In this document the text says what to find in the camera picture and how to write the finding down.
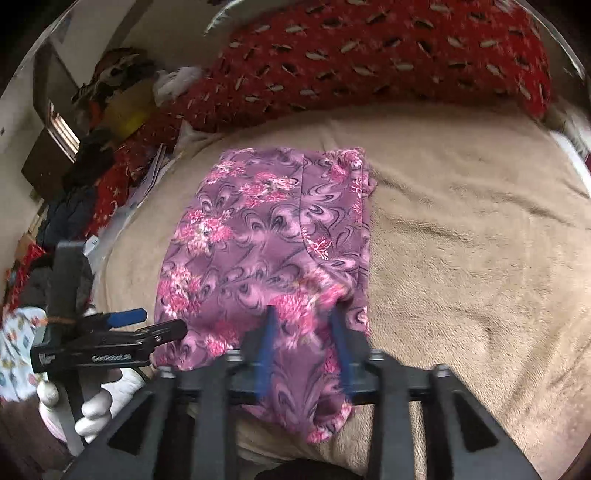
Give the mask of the white gloved left hand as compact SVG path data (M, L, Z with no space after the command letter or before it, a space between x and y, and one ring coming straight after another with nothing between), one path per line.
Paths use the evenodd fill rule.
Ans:
M134 369L109 370L98 393L84 402L81 408L82 418L75 424L76 433L90 443L144 385L144 378ZM45 427L53 437L66 442L56 409L59 402L56 385L41 381L37 385L37 397L39 414Z

